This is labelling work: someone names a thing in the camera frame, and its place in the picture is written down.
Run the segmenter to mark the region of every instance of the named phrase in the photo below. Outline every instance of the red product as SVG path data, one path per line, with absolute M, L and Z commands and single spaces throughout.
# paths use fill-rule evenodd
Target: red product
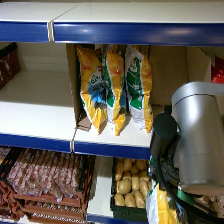
M 0 89 L 20 72 L 16 49 L 16 43 L 11 43 L 0 50 Z
M 213 83 L 224 83 L 224 76 L 223 76 L 223 70 L 218 69 L 216 67 L 211 67 L 211 81 Z
M 224 59 L 215 56 L 215 67 L 224 70 Z

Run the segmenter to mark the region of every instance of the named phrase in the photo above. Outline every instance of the snack bag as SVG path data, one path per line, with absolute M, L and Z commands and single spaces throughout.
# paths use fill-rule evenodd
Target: snack bag
M 76 46 L 80 62 L 80 96 L 83 108 L 98 134 L 100 125 L 107 119 L 105 89 L 102 80 L 101 50 L 91 50 Z
M 177 207 L 166 191 L 155 186 L 146 197 L 146 211 L 150 224 L 180 224 Z
M 125 79 L 129 111 L 135 123 L 147 133 L 152 128 L 153 115 L 150 106 L 152 90 L 151 65 L 146 55 L 137 46 L 127 46 Z
M 109 45 L 103 56 L 103 79 L 106 85 L 107 115 L 115 135 L 125 122 L 124 59 L 118 45 Z

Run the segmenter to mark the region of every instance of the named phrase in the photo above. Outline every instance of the chip bag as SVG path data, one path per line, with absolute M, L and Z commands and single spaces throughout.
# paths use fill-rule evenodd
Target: chip bag
M 137 46 L 128 45 L 125 63 L 129 111 L 138 127 L 149 133 L 153 122 L 150 106 L 150 91 L 152 90 L 150 62 Z
M 103 56 L 103 79 L 106 85 L 108 121 L 115 135 L 125 122 L 124 59 L 118 45 L 109 45 Z
M 80 96 L 83 108 L 98 133 L 100 125 L 107 119 L 105 89 L 102 80 L 102 52 L 76 46 L 80 62 Z
M 166 191 L 159 190 L 159 184 L 146 198 L 146 211 L 150 224 L 180 224 L 177 207 Z

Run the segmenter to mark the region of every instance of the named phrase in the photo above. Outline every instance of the yellow snack bag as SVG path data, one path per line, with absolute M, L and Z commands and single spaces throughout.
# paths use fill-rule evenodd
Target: yellow snack bag
M 105 89 L 102 80 L 102 62 L 100 49 L 91 50 L 76 46 L 80 62 L 80 96 L 90 122 L 98 133 L 100 125 L 107 119 Z
M 108 121 L 115 135 L 125 122 L 124 59 L 118 45 L 109 45 L 103 57 L 103 79 L 106 85 Z
M 129 111 L 138 127 L 149 133 L 153 122 L 150 105 L 152 73 L 149 59 L 139 51 L 137 46 L 128 45 L 125 63 Z

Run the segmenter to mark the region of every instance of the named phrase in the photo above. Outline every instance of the store shelf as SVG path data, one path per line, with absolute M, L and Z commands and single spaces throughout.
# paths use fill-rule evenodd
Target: store shelf
M 113 218 L 110 210 L 113 158 L 96 157 L 93 183 L 87 209 L 87 221 L 99 223 L 134 224 L 134 222 Z
M 56 42 L 224 45 L 224 2 L 81 3 L 54 20 Z
M 153 116 L 162 110 L 162 107 L 153 107 Z M 115 136 L 106 122 L 102 125 L 101 131 L 100 135 L 97 135 L 93 126 L 89 132 L 78 129 L 74 137 L 74 151 L 88 155 L 150 159 L 152 132 L 147 134 L 140 130 L 130 115 L 126 118 L 120 136 Z
M 0 41 L 49 42 L 53 40 L 52 20 L 76 5 L 68 3 L 1 3 Z
M 22 71 L 0 90 L 0 144 L 70 152 L 74 107 L 68 73 Z

